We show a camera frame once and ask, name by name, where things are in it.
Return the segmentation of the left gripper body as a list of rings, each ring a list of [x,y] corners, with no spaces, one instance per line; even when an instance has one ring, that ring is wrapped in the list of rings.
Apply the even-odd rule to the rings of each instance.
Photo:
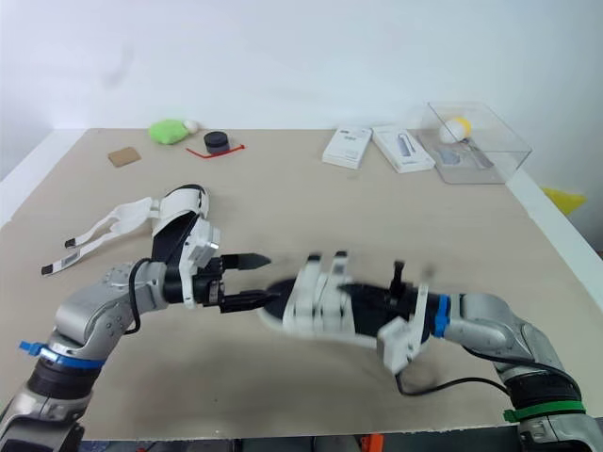
[[[221,308],[224,300],[224,271],[221,257],[211,258],[206,266],[197,269],[192,276],[193,299],[197,305]]]

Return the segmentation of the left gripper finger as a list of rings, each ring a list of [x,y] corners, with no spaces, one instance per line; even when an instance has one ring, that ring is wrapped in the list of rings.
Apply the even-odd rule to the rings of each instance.
[[[267,256],[255,252],[223,254],[220,257],[222,272],[227,270],[254,270],[270,263],[271,260]]]
[[[279,292],[267,290],[248,290],[238,294],[226,295],[220,302],[220,312],[230,314],[263,308],[280,297]]]

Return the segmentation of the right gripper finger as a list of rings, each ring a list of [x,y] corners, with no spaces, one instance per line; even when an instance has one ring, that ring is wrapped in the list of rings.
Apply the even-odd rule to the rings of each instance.
[[[394,262],[394,274],[389,286],[390,301],[396,303],[397,306],[405,305],[406,282],[402,279],[404,267],[404,261],[397,260]]]

